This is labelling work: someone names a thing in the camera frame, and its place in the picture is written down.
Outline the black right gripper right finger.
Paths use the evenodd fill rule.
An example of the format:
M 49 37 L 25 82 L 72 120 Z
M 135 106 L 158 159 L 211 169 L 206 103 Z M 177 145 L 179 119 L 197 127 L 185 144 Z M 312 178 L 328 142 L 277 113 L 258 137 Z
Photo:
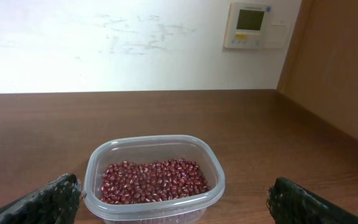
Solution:
M 275 224 L 358 224 L 358 216 L 285 177 L 269 188 L 267 208 Z

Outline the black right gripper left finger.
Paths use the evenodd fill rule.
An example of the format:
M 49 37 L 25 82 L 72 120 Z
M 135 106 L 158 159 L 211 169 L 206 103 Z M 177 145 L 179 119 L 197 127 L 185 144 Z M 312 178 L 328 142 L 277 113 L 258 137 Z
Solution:
M 58 179 L 0 208 L 0 224 L 73 224 L 81 182 L 75 174 Z

